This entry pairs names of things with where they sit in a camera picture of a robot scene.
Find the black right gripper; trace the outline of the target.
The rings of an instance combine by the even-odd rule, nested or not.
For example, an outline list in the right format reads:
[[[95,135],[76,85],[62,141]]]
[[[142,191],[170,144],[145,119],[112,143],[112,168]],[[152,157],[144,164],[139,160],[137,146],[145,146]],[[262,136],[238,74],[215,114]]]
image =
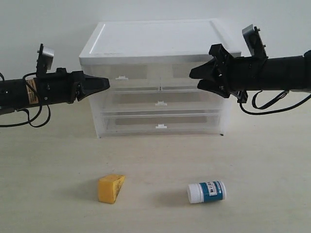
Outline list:
[[[222,44],[212,45],[209,54],[213,60],[192,68],[189,73],[191,79],[201,79],[197,88],[222,98],[233,95],[237,101],[247,101],[247,80],[256,76],[256,71],[267,61],[267,57],[233,57]]]

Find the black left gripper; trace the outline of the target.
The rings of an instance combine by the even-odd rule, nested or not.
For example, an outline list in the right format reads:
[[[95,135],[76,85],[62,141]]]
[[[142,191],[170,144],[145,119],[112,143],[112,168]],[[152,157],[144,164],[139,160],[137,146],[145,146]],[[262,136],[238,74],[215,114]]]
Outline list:
[[[86,75],[82,71],[68,73],[65,68],[57,68],[54,73],[37,75],[36,84],[43,104],[72,104],[76,99],[81,101],[110,88],[107,78]]]

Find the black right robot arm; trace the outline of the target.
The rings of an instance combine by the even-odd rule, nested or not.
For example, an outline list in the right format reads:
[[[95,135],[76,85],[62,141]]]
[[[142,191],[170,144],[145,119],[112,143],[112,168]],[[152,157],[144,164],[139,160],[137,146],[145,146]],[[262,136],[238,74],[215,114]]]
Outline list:
[[[212,45],[212,59],[192,68],[189,77],[198,79],[198,89],[223,98],[235,96],[246,103],[248,91],[311,90],[311,53],[268,58],[267,56],[234,57],[222,44]]]

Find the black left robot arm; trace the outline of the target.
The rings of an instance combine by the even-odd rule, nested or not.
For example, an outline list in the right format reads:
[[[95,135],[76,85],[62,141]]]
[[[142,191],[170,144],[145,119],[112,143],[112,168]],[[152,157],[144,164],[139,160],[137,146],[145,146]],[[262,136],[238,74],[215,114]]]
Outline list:
[[[109,79],[86,75],[83,71],[36,74],[34,78],[0,83],[0,107],[11,113],[40,105],[72,104],[110,88]]]

